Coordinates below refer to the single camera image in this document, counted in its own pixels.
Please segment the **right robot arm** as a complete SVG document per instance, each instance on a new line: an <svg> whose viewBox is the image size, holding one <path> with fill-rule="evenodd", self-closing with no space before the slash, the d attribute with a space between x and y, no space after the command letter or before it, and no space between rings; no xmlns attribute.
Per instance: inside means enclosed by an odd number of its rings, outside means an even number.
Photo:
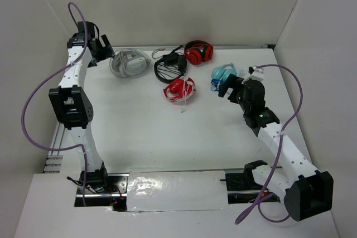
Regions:
<svg viewBox="0 0 357 238"><path fill-rule="evenodd" d="M219 86L218 96L231 89L228 99L240 105L246 125L275 156L274 164L255 161L244 167L246 187L262 189L278 197L295 221L331 210L334 180L315 167L285 133L282 124L265 102L265 88L258 80L233 74Z"/></svg>

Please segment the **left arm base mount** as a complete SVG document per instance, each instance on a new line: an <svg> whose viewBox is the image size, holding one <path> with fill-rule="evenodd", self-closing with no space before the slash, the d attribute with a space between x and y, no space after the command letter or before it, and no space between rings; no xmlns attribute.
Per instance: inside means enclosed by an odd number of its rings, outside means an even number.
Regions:
<svg viewBox="0 0 357 238"><path fill-rule="evenodd" d="M109 207L113 211L127 210L128 173L108 174L106 186L86 186L82 181L67 176L67 180L77 186L75 207Z"/></svg>

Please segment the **red black headphones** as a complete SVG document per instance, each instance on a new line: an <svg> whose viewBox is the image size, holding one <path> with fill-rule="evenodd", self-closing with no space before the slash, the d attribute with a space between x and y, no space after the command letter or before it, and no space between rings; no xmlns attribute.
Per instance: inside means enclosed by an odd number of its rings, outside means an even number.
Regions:
<svg viewBox="0 0 357 238"><path fill-rule="evenodd" d="M184 55L193 65L209 62L213 58L214 47L202 40L190 41L184 46Z"/></svg>

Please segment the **white grey headphones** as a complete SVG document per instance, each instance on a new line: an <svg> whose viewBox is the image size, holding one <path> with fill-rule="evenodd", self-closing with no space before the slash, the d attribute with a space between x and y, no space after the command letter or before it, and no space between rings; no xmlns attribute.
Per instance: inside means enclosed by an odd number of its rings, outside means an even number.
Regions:
<svg viewBox="0 0 357 238"><path fill-rule="evenodd" d="M141 50L127 48L116 50L115 58L111 58L109 68L120 78L136 76L144 72L151 64L150 57Z"/></svg>

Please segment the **aluminium frame rail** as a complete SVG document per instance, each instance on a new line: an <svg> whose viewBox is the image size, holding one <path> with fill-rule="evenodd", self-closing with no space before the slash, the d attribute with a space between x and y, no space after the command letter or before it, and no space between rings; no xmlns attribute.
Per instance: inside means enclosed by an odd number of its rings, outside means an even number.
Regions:
<svg viewBox="0 0 357 238"><path fill-rule="evenodd" d="M110 173L241 168L270 162L266 146L246 126L238 105L210 88L212 70L274 60L270 49L218 47L206 65L189 66L196 93L186 104L170 103L164 84L148 69L138 77L115 77L107 61L88 70L85 92L94 107L91 127Z"/></svg>

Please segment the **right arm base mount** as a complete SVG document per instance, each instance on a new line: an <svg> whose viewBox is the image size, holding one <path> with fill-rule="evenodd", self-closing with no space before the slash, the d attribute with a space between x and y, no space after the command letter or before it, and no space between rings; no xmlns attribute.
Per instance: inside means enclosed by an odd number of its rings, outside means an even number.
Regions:
<svg viewBox="0 0 357 238"><path fill-rule="evenodd" d="M252 170L264 165L267 165L265 161L254 161L246 164L242 171L226 173L225 178L220 179L226 185L228 204L254 202L262 186L254 182Z"/></svg>

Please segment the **red white headphones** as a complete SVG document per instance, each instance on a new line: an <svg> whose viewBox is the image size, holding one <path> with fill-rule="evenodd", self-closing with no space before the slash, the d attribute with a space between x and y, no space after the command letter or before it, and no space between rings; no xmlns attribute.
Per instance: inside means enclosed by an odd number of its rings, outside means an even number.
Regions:
<svg viewBox="0 0 357 238"><path fill-rule="evenodd" d="M181 104L181 113L185 111L187 100L196 93L196 84L190 77L181 76L163 89L165 98L173 104Z"/></svg>

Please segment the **white taped cover plate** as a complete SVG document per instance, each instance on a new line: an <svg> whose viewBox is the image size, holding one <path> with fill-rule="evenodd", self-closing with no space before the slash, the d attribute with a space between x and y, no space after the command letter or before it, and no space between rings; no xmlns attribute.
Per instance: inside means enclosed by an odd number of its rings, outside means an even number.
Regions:
<svg viewBox="0 0 357 238"><path fill-rule="evenodd" d="M224 171L132 172L130 212L210 211L229 207Z"/></svg>

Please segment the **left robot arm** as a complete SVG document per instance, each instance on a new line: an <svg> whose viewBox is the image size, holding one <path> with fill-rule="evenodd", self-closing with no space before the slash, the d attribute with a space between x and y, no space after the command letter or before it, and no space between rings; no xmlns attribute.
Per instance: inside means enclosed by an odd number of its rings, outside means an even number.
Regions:
<svg viewBox="0 0 357 238"><path fill-rule="evenodd" d="M100 35L98 26L88 21L78 22L78 33L69 39L67 49L69 67L59 85L49 90L49 98L59 123L76 145L82 145L79 152L86 160L81 163L77 184L103 193L108 190L110 179L91 131L94 109L84 91L84 81L87 69L113 57L114 51L107 36Z"/></svg>

